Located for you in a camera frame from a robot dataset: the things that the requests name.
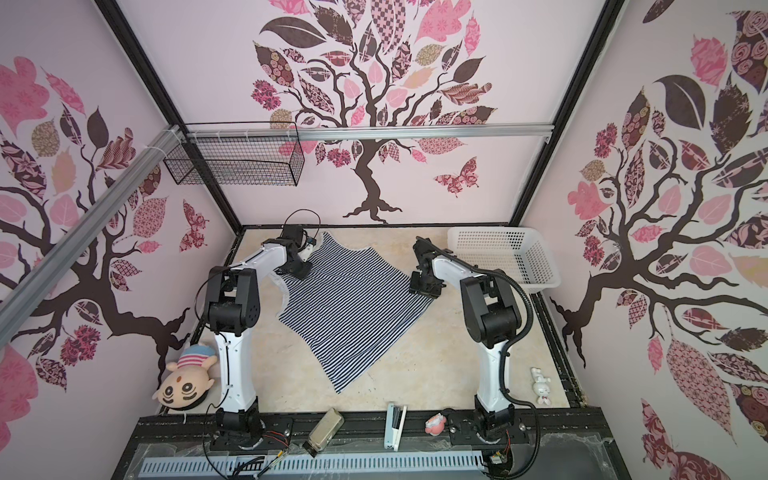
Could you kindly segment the blue white striped tank top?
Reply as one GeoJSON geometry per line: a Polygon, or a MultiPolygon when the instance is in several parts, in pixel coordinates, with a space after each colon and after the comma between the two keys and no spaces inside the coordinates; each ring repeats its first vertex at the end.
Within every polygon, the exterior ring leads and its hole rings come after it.
{"type": "Polygon", "coordinates": [[[412,293],[409,276],[375,249],[349,249],[328,232],[309,261],[306,278],[279,276],[286,303],[278,319],[305,341],[341,393],[387,353],[433,299],[412,293]]]}

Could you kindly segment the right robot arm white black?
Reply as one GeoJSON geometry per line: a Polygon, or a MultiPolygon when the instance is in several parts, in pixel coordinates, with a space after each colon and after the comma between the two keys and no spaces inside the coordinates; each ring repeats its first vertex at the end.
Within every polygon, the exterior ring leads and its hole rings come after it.
{"type": "Polygon", "coordinates": [[[465,329],[479,347],[481,365],[472,425],[480,439],[495,441],[514,423],[514,406],[502,381],[503,348],[522,326],[513,286],[502,271],[472,265],[427,238],[418,237],[413,250],[417,267],[410,277],[411,293],[436,299],[448,285],[460,293],[465,329]]]}

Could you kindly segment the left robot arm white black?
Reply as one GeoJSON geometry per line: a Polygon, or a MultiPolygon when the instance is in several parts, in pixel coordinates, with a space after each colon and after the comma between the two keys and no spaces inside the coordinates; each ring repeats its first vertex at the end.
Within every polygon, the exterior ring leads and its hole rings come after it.
{"type": "Polygon", "coordinates": [[[312,237],[265,241],[245,259],[209,274],[201,315],[218,351],[221,399],[214,420],[215,450],[252,450],[267,437],[252,379],[252,336],[261,313],[259,283],[277,270],[303,279],[311,270],[312,237]]]}

